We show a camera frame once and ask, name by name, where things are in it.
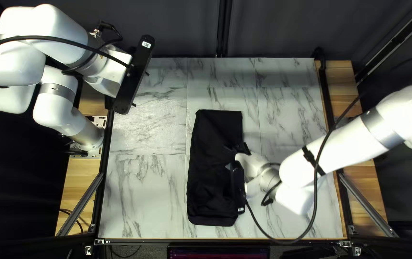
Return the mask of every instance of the marble tile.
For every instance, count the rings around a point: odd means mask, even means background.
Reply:
[[[185,153],[186,88],[139,88],[127,115],[115,114],[111,153]]]
[[[188,87],[256,87],[254,58],[192,58]]]
[[[319,87],[313,59],[255,58],[257,87]]]
[[[305,144],[326,132],[319,88],[259,88],[262,155],[280,163]],[[318,209],[307,237],[342,237],[339,202],[332,173],[318,181]],[[297,237],[307,227],[313,210],[296,215],[273,203],[267,206],[270,235]]]
[[[111,154],[99,236],[182,238],[185,155]]]
[[[258,88],[262,155],[281,162],[326,133],[319,88]]]
[[[259,109],[255,88],[187,87],[186,154],[190,154],[195,113],[199,109],[241,111],[244,141],[252,152],[261,153]]]
[[[318,208],[312,229],[306,238],[342,237],[339,201],[332,173],[318,180]],[[306,215],[297,215],[274,202],[267,206],[267,225],[264,229],[273,237],[295,238],[307,228],[312,218],[313,206]]]
[[[141,87],[187,87],[187,58],[153,58]]]
[[[185,166],[185,188],[187,188],[188,178],[188,162],[190,156],[186,155]],[[264,197],[264,193],[249,199],[249,205],[253,209],[253,212],[259,222],[265,225],[266,213],[265,209],[260,206],[260,202]],[[184,200],[187,201],[186,191],[184,192]],[[218,227],[218,226],[201,226],[192,224],[187,217],[187,205],[184,207],[184,224],[183,224],[183,237],[184,238],[265,238],[264,234],[255,225],[253,218],[246,211],[244,214],[238,216],[235,224],[231,227]]]

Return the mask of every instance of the qr code label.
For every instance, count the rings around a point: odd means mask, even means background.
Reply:
[[[150,48],[152,45],[146,41],[142,41],[142,46],[146,47],[146,48]]]

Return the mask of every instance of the laptop screen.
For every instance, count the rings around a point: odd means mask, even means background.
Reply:
[[[268,259],[269,247],[168,247],[168,259]]]

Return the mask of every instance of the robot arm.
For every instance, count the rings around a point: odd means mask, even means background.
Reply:
[[[40,125],[70,137],[82,150],[99,148],[103,128],[73,107],[77,80],[59,69],[45,65],[46,56],[76,71],[97,91],[116,97],[126,76],[132,56],[113,45],[105,45],[100,33],[87,33],[83,27],[53,5],[10,7],[0,17],[0,40],[14,36],[49,36],[99,49],[119,59],[120,64],[70,44],[32,40],[10,41],[0,45],[0,111],[23,113],[29,107],[33,91],[41,83],[33,110]]]
[[[324,136],[307,149],[316,157]],[[375,108],[334,130],[319,160],[324,172],[370,160],[405,142],[412,148],[412,85],[385,97]],[[248,178],[247,195],[267,192],[282,181],[270,197],[296,214],[305,214],[313,204],[314,168],[298,150],[281,163],[279,172],[256,155],[237,154]]]

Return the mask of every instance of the black cloth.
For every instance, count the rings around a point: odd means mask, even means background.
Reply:
[[[232,226],[237,217],[230,171],[243,143],[241,112],[198,110],[190,145],[187,215],[195,225]]]

